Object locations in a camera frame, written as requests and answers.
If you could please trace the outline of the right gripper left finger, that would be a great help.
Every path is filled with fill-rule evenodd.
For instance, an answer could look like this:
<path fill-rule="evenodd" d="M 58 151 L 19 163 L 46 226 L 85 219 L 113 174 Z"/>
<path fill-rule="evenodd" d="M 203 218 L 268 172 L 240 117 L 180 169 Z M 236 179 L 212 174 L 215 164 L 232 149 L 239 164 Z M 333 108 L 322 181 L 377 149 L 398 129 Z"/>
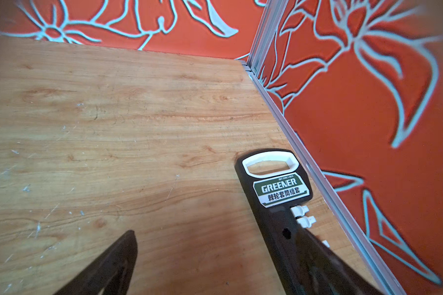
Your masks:
<path fill-rule="evenodd" d="M 57 295 L 125 295 L 138 257 L 133 230 L 128 230 L 92 261 Z"/>

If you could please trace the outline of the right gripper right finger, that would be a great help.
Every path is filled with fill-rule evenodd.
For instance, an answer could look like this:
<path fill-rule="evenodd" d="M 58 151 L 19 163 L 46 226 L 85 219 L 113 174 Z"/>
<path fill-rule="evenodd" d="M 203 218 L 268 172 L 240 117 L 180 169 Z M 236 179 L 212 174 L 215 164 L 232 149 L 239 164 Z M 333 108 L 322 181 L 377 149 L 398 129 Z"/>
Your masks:
<path fill-rule="evenodd" d="M 307 295 L 380 295 L 381 291 L 326 247 L 309 230 L 297 230 L 300 281 Z"/>

